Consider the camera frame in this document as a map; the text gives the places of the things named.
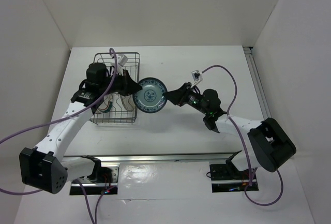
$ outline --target white table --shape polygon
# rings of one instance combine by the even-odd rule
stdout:
[[[84,79],[85,71],[97,52],[108,48],[73,48],[53,119],[59,118],[69,99]],[[241,47],[126,47],[117,51],[137,51],[141,54],[141,78],[157,77],[168,89],[180,87],[191,80],[190,72],[213,64],[226,66],[237,80],[238,99],[232,113],[245,118],[261,119],[262,113],[245,56]],[[214,69],[204,77],[201,89],[219,92],[222,106],[227,108],[233,96],[229,76]],[[100,128],[86,123],[68,149],[67,155],[119,155],[202,153],[240,150],[233,137],[208,131],[202,114],[192,108],[179,108],[170,103],[156,114],[138,113],[130,128]],[[147,169],[154,177],[146,177]],[[121,167],[118,195],[105,196],[98,211],[98,223],[286,223],[313,224],[305,194],[290,160],[282,173],[283,198],[271,207],[259,207],[248,202],[243,192],[212,193],[208,162],[156,163]],[[133,180],[124,174],[132,171],[144,180]],[[262,169],[257,172],[260,191],[249,192],[260,202],[270,202],[279,194],[276,173]],[[70,183],[56,195],[40,192],[22,198],[15,224],[90,223],[83,196],[69,196]],[[89,196],[94,212],[98,196]]]
[[[117,52],[139,52],[140,79],[156,77],[168,90],[192,81],[191,71],[202,71],[214,64],[226,66],[238,84],[238,97],[231,113],[244,118],[261,120],[257,94],[240,46],[197,47],[114,47]],[[73,48],[56,102],[53,120],[62,116],[73,93],[85,78],[88,65],[98,52],[109,48]],[[227,109],[233,98],[234,86],[229,75],[220,68],[204,74],[200,90],[218,91],[222,108]],[[155,114],[138,112],[133,125],[105,128],[86,123],[66,155],[132,155],[234,152],[241,149],[239,139],[209,131],[202,121],[204,116],[190,106],[179,108],[167,103]]]

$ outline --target blue patterned plate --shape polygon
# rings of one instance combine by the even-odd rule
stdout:
[[[167,88],[156,78],[144,78],[138,83],[143,87],[133,95],[134,104],[145,113],[156,113],[163,109],[167,99],[162,95],[167,92]]]

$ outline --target white enclosure wall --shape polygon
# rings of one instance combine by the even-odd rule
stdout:
[[[277,0],[44,0],[72,47],[253,46]]]
[[[279,0],[253,49],[273,117],[298,148],[316,223],[330,223],[331,0]]]
[[[68,56],[42,0],[0,0],[0,139],[50,119]],[[1,145],[1,188],[23,191],[18,154],[43,134],[35,130]],[[0,193],[1,223],[13,223],[20,200]]]

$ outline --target metal wire rack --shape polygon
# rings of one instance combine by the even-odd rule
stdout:
[[[138,52],[117,52],[116,54],[124,54],[128,57],[128,61],[123,69],[128,70],[131,78],[135,82],[138,82],[140,54]],[[97,53],[94,56],[93,63],[104,63],[109,69],[113,60],[109,53]],[[130,98],[131,99],[128,99],[128,97],[126,97],[126,99],[123,99],[118,93],[112,94],[112,107],[110,111],[108,113],[95,114],[90,121],[95,124],[134,123],[137,118],[137,107],[133,103],[132,95]],[[129,108],[128,106],[124,106],[124,101],[126,101],[126,104],[129,103]]]

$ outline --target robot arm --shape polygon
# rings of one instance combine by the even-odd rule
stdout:
[[[86,71],[86,79],[73,95],[63,117],[80,112],[99,99],[110,85],[112,77],[115,79],[107,94],[118,92],[127,96],[140,91],[142,87],[131,79],[127,70],[123,69],[126,60],[125,56],[121,55],[119,67],[113,72],[108,71],[103,63],[90,64]],[[181,107],[188,104],[202,112],[205,115],[203,122],[209,130],[237,136],[236,128],[220,107],[221,100],[217,92],[207,89],[200,94],[196,85],[202,81],[202,76],[198,71],[194,71],[192,75],[195,81],[193,85],[184,83],[179,89],[166,92],[163,96],[174,105]],[[58,123],[33,149],[23,149],[20,153],[23,183],[55,194],[67,181],[82,176],[87,176],[91,181],[98,178],[102,171],[99,159],[82,156],[67,162],[61,161],[71,141],[101,104],[102,101],[79,115]],[[263,167],[274,172],[295,154],[295,146],[274,119],[268,118],[262,122],[235,116],[232,116],[232,119],[244,136],[253,168]],[[231,156],[227,163],[234,170],[248,169],[246,156],[242,151]]]
[[[118,92],[127,96],[142,89],[131,79],[128,71],[122,68],[127,60],[125,56],[121,54],[119,57],[120,70],[113,72],[108,71],[103,63],[90,64],[86,71],[86,79],[80,84],[79,90],[73,95],[63,115],[63,118],[69,118],[55,125],[33,149],[23,149],[19,157],[23,183],[55,194],[64,187],[67,181],[82,176],[87,176],[91,181],[98,178],[98,174],[103,170],[99,159],[82,156],[67,162],[61,161],[76,134],[94,115],[103,101],[86,111],[81,111],[104,94],[112,77],[115,79],[107,94]]]
[[[197,109],[205,115],[205,126],[217,133],[228,133],[239,136],[227,112],[220,107],[221,100],[213,89],[206,89],[202,94],[196,85],[202,81],[199,71],[192,72],[194,83],[184,83],[179,89],[166,92],[163,96],[177,106],[185,104]],[[247,146],[252,168],[263,167],[269,172],[275,172],[282,164],[296,153],[291,139],[273,118],[264,121],[253,121],[231,116],[237,124]],[[234,170],[248,169],[246,154],[243,151],[235,153],[227,161]]]

